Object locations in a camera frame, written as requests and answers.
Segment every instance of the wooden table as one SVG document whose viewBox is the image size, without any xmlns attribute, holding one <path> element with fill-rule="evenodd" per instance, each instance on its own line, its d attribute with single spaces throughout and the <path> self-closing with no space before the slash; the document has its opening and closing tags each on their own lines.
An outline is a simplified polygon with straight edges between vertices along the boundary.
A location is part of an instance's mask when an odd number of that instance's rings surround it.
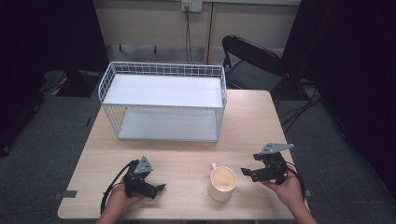
<svg viewBox="0 0 396 224">
<path fill-rule="evenodd" d="M 271 96 L 267 91 L 227 91 L 228 102 L 217 143 L 174 141 L 120 141 L 103 108 L 67 190 L 76 198 L 63 198 L 58 216 L 67 219 L 99 218 L 100 202 L 117 173 L 128 162 L 146 156 L 153 171 L 151 185 L 166 184 L 152 199 L 133 206 L 124 219 L 284 219 L 288 208 L 261 183 L 242 175 L 241 167 L 259 169 L 254 161 L 268 142 L 286 143 Z M 292 162 L 290 152 L 282 151 Z M 232 168 L 237 175 L 233 197 L 214 201 L 207 193 L 211 162 Z"/>
</svg>

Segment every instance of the white cup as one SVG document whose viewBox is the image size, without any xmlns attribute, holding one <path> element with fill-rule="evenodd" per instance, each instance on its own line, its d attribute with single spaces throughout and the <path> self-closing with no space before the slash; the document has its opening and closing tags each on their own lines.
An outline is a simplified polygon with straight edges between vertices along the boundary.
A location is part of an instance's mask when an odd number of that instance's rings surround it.
<svg viewBox="0 0 396 224">
<path fill-rule="evenodd" d="M 236 186 L 236 174 L 226 166 L 216 166 L 210 164 L 212 173 L 207 192 L 216 201 L 225 202 L 233 195 Z"/>
</svg>

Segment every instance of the wall outlet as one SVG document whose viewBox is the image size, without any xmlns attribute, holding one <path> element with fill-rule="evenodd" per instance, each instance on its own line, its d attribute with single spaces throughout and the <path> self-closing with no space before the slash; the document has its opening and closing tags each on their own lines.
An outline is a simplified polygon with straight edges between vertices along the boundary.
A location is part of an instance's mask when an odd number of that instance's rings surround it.
<svg viewBox="0 0 396 224">
<path fill-rule="evenodd" d="M 181 1 L 181 11 L 202 12 L 201 1 Z"/>
</svg>

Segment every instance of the bottom shelf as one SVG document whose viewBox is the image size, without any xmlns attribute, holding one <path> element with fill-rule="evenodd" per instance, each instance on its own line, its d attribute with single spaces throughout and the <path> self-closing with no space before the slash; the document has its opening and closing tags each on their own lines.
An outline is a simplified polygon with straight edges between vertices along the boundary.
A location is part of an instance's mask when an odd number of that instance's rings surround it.
<svg viewBox="0 0 396 224">
<path fill-rule="evenodd" d="M 217 142 L 216 111 L 129 107 L 119 139 Z"/>
</svg>

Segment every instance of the dark floor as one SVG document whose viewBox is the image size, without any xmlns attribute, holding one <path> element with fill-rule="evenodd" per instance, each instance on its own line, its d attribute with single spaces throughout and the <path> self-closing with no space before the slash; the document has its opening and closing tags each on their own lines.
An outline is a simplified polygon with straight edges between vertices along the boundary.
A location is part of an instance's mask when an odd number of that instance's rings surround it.
<svg viewBox="0 0 396 224">
<path fill-rule="evenodd" d="M 137 61 L 128 48 L 117 50 L 108 49 L 111 61 L 120 53 L 123 61 Z M 47 85 L 61 75 L 47 73 Z M 306 87 L 309 95 L 312 86 Z M 283 101 L 281 122 L 304 103 Z M 94 223 L 59 219 L 60 201 L 53 196 L 67 188 L 99 108 L 96 91 L 91 97 L 46 92 L 39 110 L 10 145 L 9 156 L 0 158 L 0 223 Z M 291 155 L 313 194 L 307 200 L 319 223 L 396 223 L 396 203 L 367 160 L 342 137 L 336 117 L 323 102 L 288 127 L 284 126 L 286 138 L 295 145 Z"/>
</svg>

